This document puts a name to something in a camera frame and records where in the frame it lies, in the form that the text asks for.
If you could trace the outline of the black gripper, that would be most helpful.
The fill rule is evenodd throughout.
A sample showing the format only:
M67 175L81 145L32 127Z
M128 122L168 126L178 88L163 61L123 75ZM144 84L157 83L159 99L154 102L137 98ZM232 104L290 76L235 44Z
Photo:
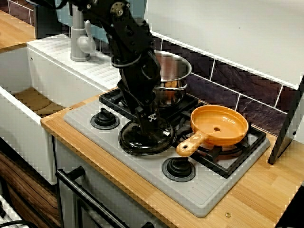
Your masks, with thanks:
M154 51L144 51L131 56L115 51L111 63L119 69L121 79L118 87L132 114L137 115L137 134L151 140L165 138L161 129L158 106L155 106L154 87L160 83L160 64Z

